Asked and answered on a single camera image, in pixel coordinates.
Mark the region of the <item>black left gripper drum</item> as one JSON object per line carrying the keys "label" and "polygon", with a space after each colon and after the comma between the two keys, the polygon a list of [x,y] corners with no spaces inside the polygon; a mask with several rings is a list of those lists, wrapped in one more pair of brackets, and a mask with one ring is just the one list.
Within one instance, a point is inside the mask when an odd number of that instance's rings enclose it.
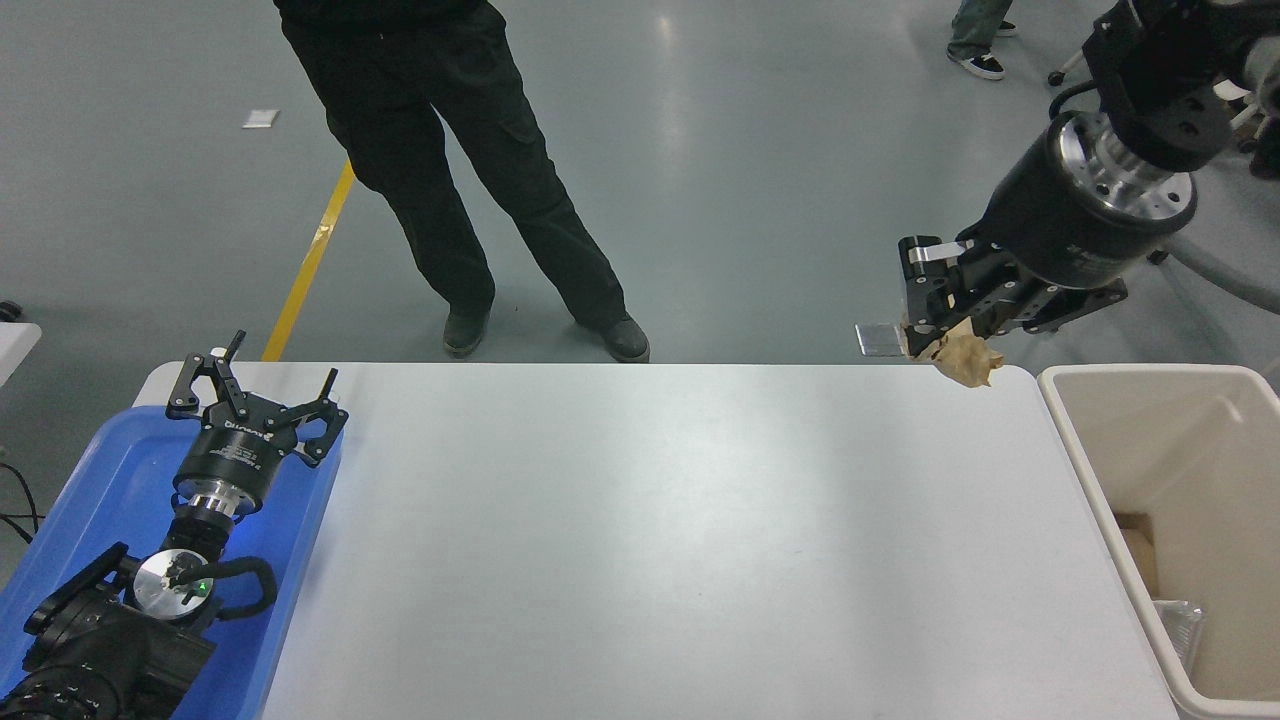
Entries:
{"label": "black left gripper drum", "polygon": [[285,405],[259,396],[248,398],[244,415],[229,402],[209,405],[173,480],[179,496],[193,498],[230,487],[243,503],[264,502],[285,454],[297,442],[296,427],[282,420],[285,410]]}

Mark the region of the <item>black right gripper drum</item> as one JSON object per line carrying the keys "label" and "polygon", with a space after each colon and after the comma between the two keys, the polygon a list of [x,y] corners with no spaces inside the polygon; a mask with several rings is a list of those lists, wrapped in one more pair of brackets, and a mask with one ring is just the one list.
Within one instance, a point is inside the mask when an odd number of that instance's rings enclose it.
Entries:
{"label": "black right gripper drum", "polygon": [[1093,290],[1189,222],[1189,173],[1138,158],[1107,118],[1056,118],[973,229],[1044,283]]}

